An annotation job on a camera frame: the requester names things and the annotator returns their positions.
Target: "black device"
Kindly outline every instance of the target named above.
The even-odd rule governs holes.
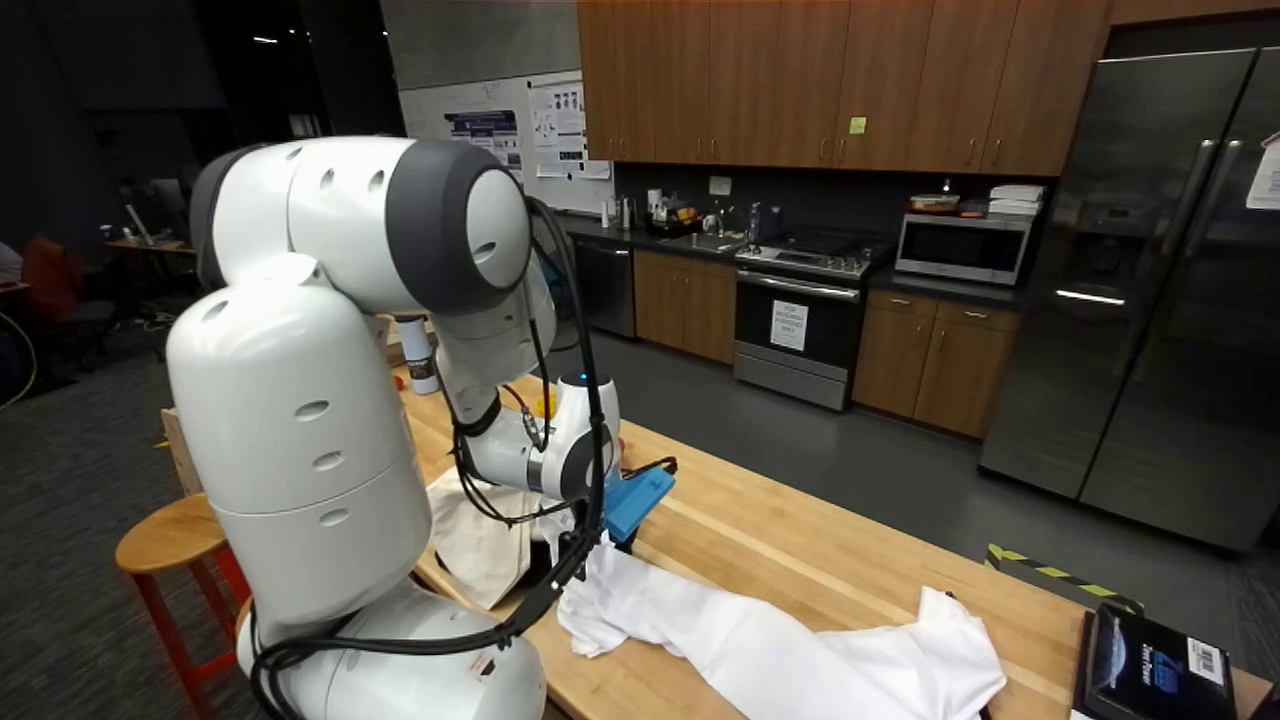
[[[1096,609],[1085,623],[1077,709],[1096,720],[1232,720],[1232,664],[1194,636]]]

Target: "blue object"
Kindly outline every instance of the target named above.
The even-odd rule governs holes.
[[[610,542],[628,548],[644,517],[672,492],[672,473],[646,468],[640,476],[604,480],[604,526]]]

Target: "microwave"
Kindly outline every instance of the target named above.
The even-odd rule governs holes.
[[[1016,288],[1033,214],[904,214],[896,273]]]

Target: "cabinet door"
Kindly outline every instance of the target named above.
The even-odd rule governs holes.
[[[847,0],[836,163],[904,169],[935,0]]]
[[[931,6],[909,169],[983,169],[1010,20],[1016,0],[938,0]]]
[[[733,265],[634,251],[634,335],[733,365]]]
[[[706,43],[713,3],[580,0],[586,135],[608,161],[719,161],[713,152],[706,73],[723,69]]]
[[[863,339],[850,372],[850,399],[914,417],[935,304],[909,291],[871,291]]]
[[[988,130],[988,169],[1060,177],[1106,31],[1106,0],[1025,0]]]
[[[1010,311],[938,304],[914,417],[961,436],[983,436],[1010,339]]]
[[[847,0],[719,3],[706,43],[723,43],[726,65],[699,85],[723,163],[831,163],[845,26]]]

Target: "lower cabinet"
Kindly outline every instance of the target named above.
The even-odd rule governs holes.
[[[1002,308],[877,288],[850,399],[983,436],[1016,324],[1016,311]]]
[[[734,267],[719,261],[634,251],[634,335],[733,365]]]

